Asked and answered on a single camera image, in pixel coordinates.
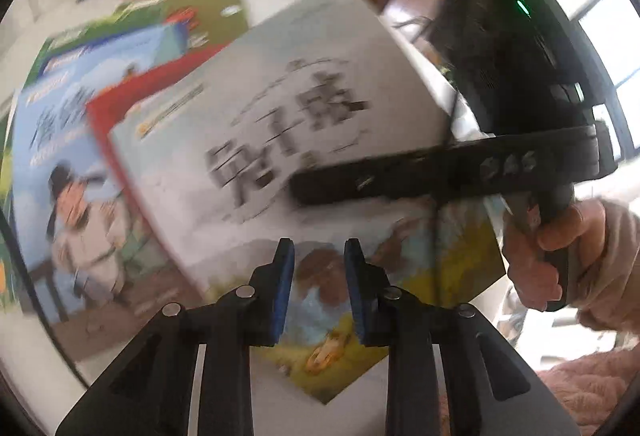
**hand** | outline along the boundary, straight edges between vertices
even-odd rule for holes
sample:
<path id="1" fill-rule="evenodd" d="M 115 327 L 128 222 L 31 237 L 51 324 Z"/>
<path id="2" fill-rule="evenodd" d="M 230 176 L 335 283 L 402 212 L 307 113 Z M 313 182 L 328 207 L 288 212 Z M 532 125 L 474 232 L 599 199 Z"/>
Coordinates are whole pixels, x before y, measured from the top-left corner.
<path id="1" fill-rule="evenodd" d="M 605 209 L 598 199 L 574 203 L 532 235 L 519 231 L 510 215 L 505 218 L 502 253 L 509 262 L 507 275 L 525 307 L 544 311 L 548 301 L 562 296 L 558 270 L 542 260 L 541 250 L 555 251 L 577 239 L 578 257 L 587 269 L 604 251 L 605 223 Z"/>

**table surface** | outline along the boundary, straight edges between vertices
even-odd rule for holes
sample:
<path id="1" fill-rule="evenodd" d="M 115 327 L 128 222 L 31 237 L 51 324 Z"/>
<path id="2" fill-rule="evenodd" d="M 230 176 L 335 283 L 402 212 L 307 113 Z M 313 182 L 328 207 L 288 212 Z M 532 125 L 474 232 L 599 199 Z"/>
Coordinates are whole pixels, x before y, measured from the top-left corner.
<path id="1" fill-rule="evenodd" d="M 255 25 L 261 22 L 293 1 L 295 0 L 245 0 L 250 23 Z M 59 0 L 55 7 L 39 15 L 36 22 L 25 26 L 0 58 L 0 99 L 7 98 L 22 86 L 34 57 L 49 35 L 108 15 L 120 2 L 121 0 L 86 0 L 77 4 L 75 0 Z M 434 99 L 444 108 L 449 108 L 453 95 L 450 85 L 415 48 L 399 34 L 394 33 L 394 36 Z M 504 288 L 505 284 L 498 282 L 477 299 L 476 305 L 489 318 L 497 312 Z M 0 340 L 3 372 L 44 431 L 53 434 L 84 389 L 53 349 L 36 317 L 24 316 L 19 310 L 0 315 Z M 82 362 L 79 365 L 82 374 L 89 380 L 94 380 L 119 350 L 120 348 L 114 348 Z M 204 353 L 201 352 L 199 369 L 202 368 L 203 357 Z M 279 374 L 273 365 L 260 358 L 252 358 L 255 433 L 257 436 L 300 433 L 310 436 L 383 434 L 387 369 L 386 360 L 383 360 L 332 402 L 323 406 Z M 189 434 L 196 434 L 194 423 L 191 423 Z"/>

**green led indicator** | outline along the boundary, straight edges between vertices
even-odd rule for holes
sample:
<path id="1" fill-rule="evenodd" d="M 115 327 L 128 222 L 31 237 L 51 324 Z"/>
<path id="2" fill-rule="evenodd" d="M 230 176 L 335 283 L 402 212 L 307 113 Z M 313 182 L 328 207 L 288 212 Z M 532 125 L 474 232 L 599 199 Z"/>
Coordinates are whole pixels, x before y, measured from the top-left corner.
<path id="1" fill-rule="evenodd" d="M 531 16 L 531 13 L 529 13 L 529 10 L 527 9 L 527 7 L 524 5 L 524 2 L 522 2 L 521 0 L 516 0 L 516 2 L 518 3 L 518 6 L 520 6 L 520 9 L 522 11 L 524 11 L 527 14 L 527 17 Z"/>

